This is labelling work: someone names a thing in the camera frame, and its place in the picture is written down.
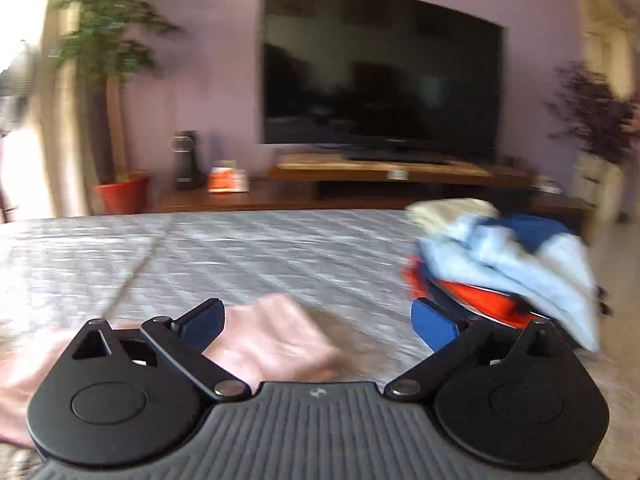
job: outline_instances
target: television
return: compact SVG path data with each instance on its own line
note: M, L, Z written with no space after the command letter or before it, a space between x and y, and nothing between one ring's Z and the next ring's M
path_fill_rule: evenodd
M491 161L502 34L417 0L263 0L263 143Z

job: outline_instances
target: pink cloth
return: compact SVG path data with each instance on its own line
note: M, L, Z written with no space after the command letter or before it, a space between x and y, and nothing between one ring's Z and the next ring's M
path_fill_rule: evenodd
M27 405L76 332L39 330L19 350L0 353L0 440L33 447ZM225 309L225 329L203 355L254 390L262 381L330 381L340 359L302 307L283 294Z

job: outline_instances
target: silver bolt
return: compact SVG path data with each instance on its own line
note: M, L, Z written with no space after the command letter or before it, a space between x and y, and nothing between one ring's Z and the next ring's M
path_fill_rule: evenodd
M420 383L412 379L400 379L391 383L391 393L398 397L410 397L420 393Z
M237 397L238 395L244 393L245 388L246 384L244 384L242 381L231 379L220 381L214 387L213 392L221 397Z

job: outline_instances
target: purple plant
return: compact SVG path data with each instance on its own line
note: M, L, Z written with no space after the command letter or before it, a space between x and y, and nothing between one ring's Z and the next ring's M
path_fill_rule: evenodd
M629 156L636 104L613 95L602 74L588 70L581 62L556 68L560 80L555 102L546 102L552 115L564 123L564 129L549 137L573 137L581 148L607 162L622 164Z

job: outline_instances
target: purple wall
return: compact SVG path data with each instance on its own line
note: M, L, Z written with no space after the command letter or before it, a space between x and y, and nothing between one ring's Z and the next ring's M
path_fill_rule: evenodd
M547 139L554 122L542 100L554 90L555 65L580 57L576 0L424 0L507 28L500 152L525 157L564 186L574 150ZM124 95L130 166L168 185L177 130L197 130L214 158L235 158L255 174L273 161L260 145L258 114L259 0L168 0L161 9L191 38L152 40L164 77L141 74Z

